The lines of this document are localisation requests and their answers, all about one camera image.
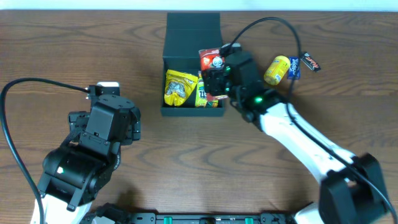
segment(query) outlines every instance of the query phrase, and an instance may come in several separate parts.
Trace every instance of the yellow can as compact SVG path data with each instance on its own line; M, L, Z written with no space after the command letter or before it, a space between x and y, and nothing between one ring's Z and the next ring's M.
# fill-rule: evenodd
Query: yellow can
M264 74L264 80L270 85L278 85L289 68L290 60L287 57L280 55L274 59L267 69Z

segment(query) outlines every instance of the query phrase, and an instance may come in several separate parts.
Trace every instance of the green and yellow package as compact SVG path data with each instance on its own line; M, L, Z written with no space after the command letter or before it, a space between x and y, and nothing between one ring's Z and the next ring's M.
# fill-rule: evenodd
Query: green and yellow package
M205 84L201 77L201 73L199 72L198 86L197 86L197 98L195 100L195 107L217 107L218 100L215 101L207 101L206 92L205 92Z
M191 95L197 85L198 77L168 69L164 101L170 106L181 106Z

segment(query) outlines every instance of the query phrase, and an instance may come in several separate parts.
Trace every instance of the dark green box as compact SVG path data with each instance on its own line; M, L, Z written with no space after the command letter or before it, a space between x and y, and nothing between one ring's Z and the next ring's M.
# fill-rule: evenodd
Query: dark green box
M179 106L164 103L165 74L168 69L198 75L199 50L219 48L223 45L219 13L167 14L166 38L163 49L162 116L223 116L224 101L217 108L196 108L196 87L186 102Z

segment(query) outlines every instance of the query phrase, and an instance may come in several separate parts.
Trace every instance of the blue wrapper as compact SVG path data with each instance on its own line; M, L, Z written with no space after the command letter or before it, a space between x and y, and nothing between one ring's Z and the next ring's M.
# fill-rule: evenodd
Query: blue wrapper
M289 74L287 75L287 79L293 79L296 69L299 68L300 59L298 57L289 57L289 60L290 60L290 68L289 68ZM301 77L301 72L299 69L297 71L296 80L300 79L300 77Z

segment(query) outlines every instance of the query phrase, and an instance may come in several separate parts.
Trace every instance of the wood grain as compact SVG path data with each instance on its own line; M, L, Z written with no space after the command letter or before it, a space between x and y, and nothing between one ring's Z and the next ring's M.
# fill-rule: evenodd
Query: wood grain
M398 14L222 12L224 41L265 16L290 21L322 66L320 73L303 66L297 110L337 144L376 156L397 206ZM112 202L131 211L257 213L316 201L318 185L306 168L232 108L222 118L161 117L165 18L151 11L1 11L0 86L20 77L78 86L116 80L122 96L140 107L142 139L123 147L122 166L93 208ZM276 55L296 51L289 30L275 22L239 41L262 71ZM43 158L68 134L68 112L88 104L81 93L55 86L12 88L11 134L36 182ZM34 197L3 138L0 149L0 223L28 223Z

